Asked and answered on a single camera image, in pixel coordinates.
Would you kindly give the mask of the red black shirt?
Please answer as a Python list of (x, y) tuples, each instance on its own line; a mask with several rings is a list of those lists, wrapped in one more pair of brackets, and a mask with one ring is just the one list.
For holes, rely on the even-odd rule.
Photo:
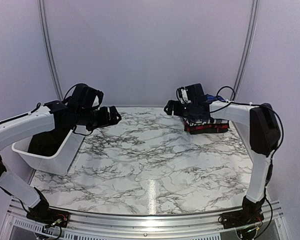
[(230, 125), (228, 123), (193, 125), (184, 121), (184, 131), (191, 135), (226, 133), (229, 128)]

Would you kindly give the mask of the blue plaid long sleeve shirt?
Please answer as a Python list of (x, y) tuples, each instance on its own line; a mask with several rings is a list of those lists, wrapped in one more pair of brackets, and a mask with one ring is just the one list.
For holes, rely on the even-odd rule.
[(215, 102), (215, 101), (221, 101), (225, 102), (226, 100), (220, 96), (220, 95), (211, 95), (211, 94), (206, 94), (205, 99), (207, 102)]

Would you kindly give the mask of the black white checked shirt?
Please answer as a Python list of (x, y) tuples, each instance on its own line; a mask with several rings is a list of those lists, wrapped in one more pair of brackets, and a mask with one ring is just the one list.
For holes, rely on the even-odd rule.
[(189, 120), (187, 118), (184, 118), (183, 121), (189, 125), (190, 127), (194, 126), (203, 126), (203, 125), (228, 125), (229, 121), (224, 119), (209, 119), (209, 120)]

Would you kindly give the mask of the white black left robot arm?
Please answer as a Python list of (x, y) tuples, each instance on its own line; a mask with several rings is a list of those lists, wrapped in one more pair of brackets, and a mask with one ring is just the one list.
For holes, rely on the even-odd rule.
[[(0, 151), (6, 147), (33, 137), (43, 132), (50, 132), (59, 128), (74, 129), (84, 126), (88, 131), (97, 128), (114, 126), (122, 117), (115, 106), (84, 108), (71, 106), (61, 101), (51, 101), (38, 105), (30, 112), (0, 121)], [(5, 166), (0, 155), (0, 188), (28, 206), (27, 218), (48, 223), (58, 215), (52, 211), (47, 199), (35, 187), (31, 187), (15, 172)]]

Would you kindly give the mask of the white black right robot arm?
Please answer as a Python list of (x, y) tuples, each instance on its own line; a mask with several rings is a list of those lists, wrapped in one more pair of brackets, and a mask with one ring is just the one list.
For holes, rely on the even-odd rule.
[(225, 229), (250, 225), (263, 220), (262, 205), (273, 171), (273, 156), (283, 138), (283, 126), (269, 103), (238, 103), (230, 100), (206, 100), (181, 103), (169, 100), (164, 112), (189, 120), (226, 120), (244, 125), (248, 131), (248, 152), (252, 159), (252, 172), (242, 209), (224, 212), (220, 222)]

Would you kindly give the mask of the black garment in bin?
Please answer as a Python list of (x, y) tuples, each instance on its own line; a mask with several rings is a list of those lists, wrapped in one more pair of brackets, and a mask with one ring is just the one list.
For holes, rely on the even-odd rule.
[(57, 153), (70, 130), (68, 127), (62, 127), (33, 135), (27, 152), (44, 157), (53, 156)]

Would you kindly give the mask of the white plastic bin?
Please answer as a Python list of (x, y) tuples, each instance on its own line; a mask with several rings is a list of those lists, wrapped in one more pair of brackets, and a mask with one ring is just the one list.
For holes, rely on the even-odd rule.
[(11, 149), (18, 153), (31, 168), (55, 175), (65, 176), (84, 139), (84, 136), (82, 135), (84, 130), (85, 128), (82, 126), (78, 126), (75, 129), (75, 132), (70, 129), (70, 132), (66, 136), (60, 148), (53, 156), (42, 156), (28, 153), (28, 147), (32, 136), (13, 143)]

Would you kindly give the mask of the right aluminium wall post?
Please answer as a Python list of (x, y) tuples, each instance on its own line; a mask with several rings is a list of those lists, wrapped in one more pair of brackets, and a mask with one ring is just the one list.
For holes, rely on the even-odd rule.
[(247, 62), (249, 59), (249, 54), (251, 52), (253, 41), (254, 41), (256, 25), (257, 25), (257, 20), (258, 20), (259, 6), (260, 6), (259, 0), (251, 1), (251, 9), (250, 9), (250, 14), (249, 14), (249, 21), (248, 21), (248, 26), (247, 26), (245, 42), (244, 42), (244, 46), (243, 46), (241, 59), (239, 62), (239, 67), (238, 67), (236, 77), (235, 77), (235, 82), (234, 82), (234, 87), (233, 87), (234, 92), (231, 94), (231, 100), (237, 99), (241, 84), (244, 79), (246, 65), (247, 65)]

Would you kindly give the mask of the aluminium wall post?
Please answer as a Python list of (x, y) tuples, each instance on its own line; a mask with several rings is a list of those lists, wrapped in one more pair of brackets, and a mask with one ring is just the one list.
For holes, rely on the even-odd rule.
[(41, 26), (42, 37), (43, 37), (43, 45), (47, 57), (48, 68), (52, 78), (52, 84), (57, 99), (62, 101), (64, 99), (64, 94), (62, 91), (61, 82), (59, 79), (59, 75), (58, 75), (58, 71), (54, 59), (54, 53), (53, 53), (49, 26), (48, 26), (48, 16), (47, 16), (45, 0), (38, 0), (37, 5), (38, 5), (38, 15), (39, 15), (40, 26)]
[(258, 20), (259, 6), (260, 6), (259, 0), (251, 1), (251, 9), (250, 9), (250, 14), (249, 14), (249, 21), (248, 21), (248, 26), (247, 26), (245, 42), (244, 42), (244, 46), (243, 46), (241, 59), (239, 62), (239, 67), (238, 67), (236, 77), (235, 77), (235, 82), (234, 82), (234, 87), (233, 87), (234, 92), (231, 94), (231, 100), (237, 99), (241, 84), (244, 79), (246, 65), (247, 65), (247, 62), (249, 59), (249, 54), (251, 52), (253, 41), (254, 41), (256, 25), (257, 25), (257, 20)]

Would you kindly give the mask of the left aluminium wall post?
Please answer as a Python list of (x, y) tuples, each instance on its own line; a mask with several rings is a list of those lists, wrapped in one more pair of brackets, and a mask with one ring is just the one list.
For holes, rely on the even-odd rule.
[(47, 16), (45, 0), (38, 0), (37, 5), (38, 5), (38, 15), (39, 15), (40, 26), (41, 26), (42, 37), (43, 37), (43, 45), (47, 57), (48, 68), (52, 78), (52, 84), (57, 99), (62, 101), (64, 99), (64, 94), (62, 91), (61, 82), (59, 79), (59, 75), (58, 75), (58, 71), (54, 59), (54, 53), (53, 53), (49, 26), (48, 26), (48, 16)]

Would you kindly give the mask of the aluminium front rail frame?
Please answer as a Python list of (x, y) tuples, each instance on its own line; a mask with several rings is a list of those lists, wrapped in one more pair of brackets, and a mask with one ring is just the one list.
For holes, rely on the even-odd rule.
[(264, 219), (225, 229), (225, 210), (173, 215), (120, 215), (68, 210), (67, 226), (44, 228), (30, 220), (20, 202), (13, 199), (0, 229), (0, 240), (239, 240), (257, 231), (258, 240), (292, 239), (279, 201), (264, 204)]

